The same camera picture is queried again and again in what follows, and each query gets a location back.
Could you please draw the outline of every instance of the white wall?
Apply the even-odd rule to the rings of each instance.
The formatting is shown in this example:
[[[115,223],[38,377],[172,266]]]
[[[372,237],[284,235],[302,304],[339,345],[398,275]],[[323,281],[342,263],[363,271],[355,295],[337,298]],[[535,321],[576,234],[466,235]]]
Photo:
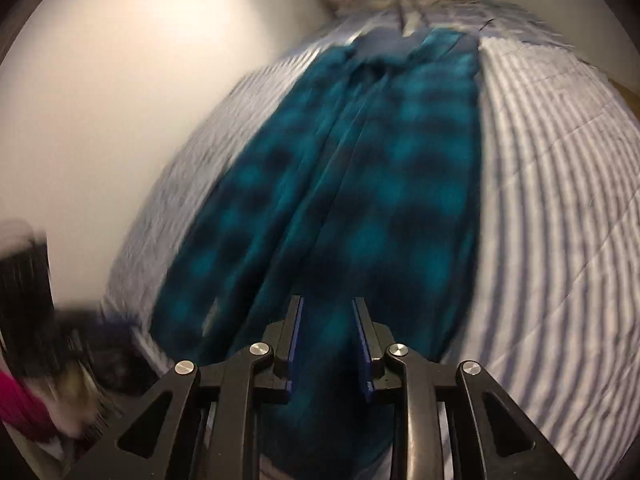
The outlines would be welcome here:
[[[99,298],[150,186],[316,0],[45,0],[0,66],[0,219],[49,239],[55,299]]]
[[[640,54],[603,0],[500,0],[535,12],[573,43],[583,58],[640,92]]]

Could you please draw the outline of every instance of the triangular cutout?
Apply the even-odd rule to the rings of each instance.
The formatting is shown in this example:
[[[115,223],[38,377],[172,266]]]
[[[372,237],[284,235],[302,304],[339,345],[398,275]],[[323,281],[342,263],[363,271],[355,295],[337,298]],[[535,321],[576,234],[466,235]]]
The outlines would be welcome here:
[[[163,392],[130,426],[118,440],[118,447],[124,451],[150,458],[164,424],[166,412],[174,396],[171,392]]]
[[[491,425],[491,432],[494,435],[495,450],[499,456],[511,456],[534,448],[535,443],[511,418],[509,412],[494,394],[483,394],[482,400],[484,400],[489,425]]]

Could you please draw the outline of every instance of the teal fabric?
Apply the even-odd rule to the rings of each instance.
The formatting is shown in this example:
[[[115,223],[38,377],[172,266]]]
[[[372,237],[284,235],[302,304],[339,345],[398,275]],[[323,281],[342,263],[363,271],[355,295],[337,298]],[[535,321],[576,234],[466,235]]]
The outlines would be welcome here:
[[[468,38],[322,54],[212,190],[166,277],[150,332],[199,365],[305,297],[292,399],[262,413],[263,451],[295,478],[348,478],[391,440],[390,410],[358,390],[352,297],[432,360],[468,307],[481,168]]]

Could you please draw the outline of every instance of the bed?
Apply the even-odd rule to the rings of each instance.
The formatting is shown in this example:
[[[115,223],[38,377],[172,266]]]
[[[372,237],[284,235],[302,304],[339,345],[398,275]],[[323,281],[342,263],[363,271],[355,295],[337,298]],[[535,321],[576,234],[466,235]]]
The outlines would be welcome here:
[[[478,273],[445,360],[485,366],[578,478],[609,478],[640,430],[640,125],[525,10],[490,0],[423,10],[431,27],[479,36],[482,63]],[[375,27],[398,27],[397,13],[337,20],[246,76],[155,184],[103,307],[136,321],[158,373],[173,361],[149,334],[154,305],[209,190],[321,52]],[[387,454],[360,478],[388,478],[389,465]]]

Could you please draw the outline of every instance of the pink object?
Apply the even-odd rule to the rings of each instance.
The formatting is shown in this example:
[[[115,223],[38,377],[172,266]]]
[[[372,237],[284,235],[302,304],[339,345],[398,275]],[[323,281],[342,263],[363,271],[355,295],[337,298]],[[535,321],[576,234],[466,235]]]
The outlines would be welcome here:
[[[42,401],[1,371],[0,419],[34,442],[48,442],[57,433]]]

